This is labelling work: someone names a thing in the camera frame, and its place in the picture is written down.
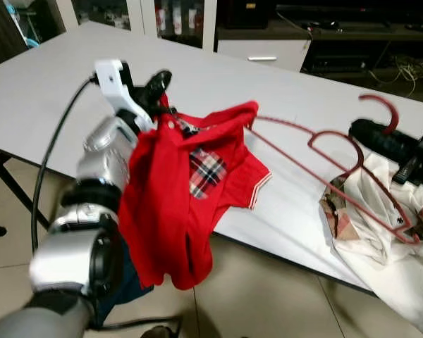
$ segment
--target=dark blue jeans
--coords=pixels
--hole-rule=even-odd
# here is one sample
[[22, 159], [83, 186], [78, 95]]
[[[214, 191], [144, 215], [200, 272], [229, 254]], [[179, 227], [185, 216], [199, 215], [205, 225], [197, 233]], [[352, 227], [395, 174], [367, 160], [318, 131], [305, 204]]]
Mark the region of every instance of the dark blue jeans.
[[115, 305], [128, 303], [136, 298], [144, 296], [146, 293], [151, 292], [154, 289], [153, 286], [141, 289], [140, 278], [138, 277], [135, 267], [130, 259], [128, 246], [122, 238], [121, 242], [124, 255], [122, 283], [114, 294], [99, 302], [97, 325], [103, 324], [105, 318]]

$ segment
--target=red polo shirt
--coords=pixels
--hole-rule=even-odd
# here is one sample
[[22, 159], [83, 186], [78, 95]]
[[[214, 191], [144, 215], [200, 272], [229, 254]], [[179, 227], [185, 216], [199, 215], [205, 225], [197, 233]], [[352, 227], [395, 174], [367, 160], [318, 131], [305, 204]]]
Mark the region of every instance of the red polo shirt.
[[244, 145], [243, 127], [257, 109], [251, 101], [206, 118], [163, 114], [156, 130], [140, 134], [119, 230], [143, 287], [161, 284], [165, 273], [179, 289], [200, 283], [212, 269], [209, 236], [223, 213], [253, 208], [271, 175]]

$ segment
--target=cabinet drawer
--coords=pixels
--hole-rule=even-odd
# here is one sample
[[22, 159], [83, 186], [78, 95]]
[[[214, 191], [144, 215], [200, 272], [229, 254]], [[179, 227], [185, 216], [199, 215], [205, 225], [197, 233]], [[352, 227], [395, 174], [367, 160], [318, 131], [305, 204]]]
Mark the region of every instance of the cabinet drawer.
[[308, 40], [219, 40], [218, 53], [299, 72]]

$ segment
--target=tiled floor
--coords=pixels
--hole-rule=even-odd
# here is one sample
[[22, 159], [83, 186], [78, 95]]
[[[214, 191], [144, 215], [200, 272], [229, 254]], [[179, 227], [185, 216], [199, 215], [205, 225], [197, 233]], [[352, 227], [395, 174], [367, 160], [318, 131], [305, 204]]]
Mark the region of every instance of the tiled floor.
[[[7, 166], [31, 192], [36, 170], [16, 160]], [[41, 198], [45, 215], [53, 212], [66, 184], [57, 175], [46, 176]], [[0, 238], [0, 316], [31, 295], [29, 224], [29, 213], [0, 180], [0, 225], [8, 229]], [[107, 322], [183, 314], [185, 338], [423, 337], [379, 299], [220, 237], [212, 237], [211, 245], [214, 269], [195, 291], [178, 291], [166, 279], [141, 299], [115, 307]], [[146, 329], [88, 332], [86, 337], [138, 338]]]

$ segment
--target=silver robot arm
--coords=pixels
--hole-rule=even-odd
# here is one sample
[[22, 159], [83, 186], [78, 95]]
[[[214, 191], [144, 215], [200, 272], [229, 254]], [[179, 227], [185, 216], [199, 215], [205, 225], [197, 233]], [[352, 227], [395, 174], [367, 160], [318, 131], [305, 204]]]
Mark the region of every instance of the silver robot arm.
[[171, 79], [168, 71], [134, 87], [126, 63], [95, 65], [103, 95], [115, 110], [84, 143], [74, 188], [30, 262], [33, 297], [0, 320], [0, 338], [82, 337], [98, 301], [119, 286], [122, 273], [118, 206], [128, 183], [128, 160]]

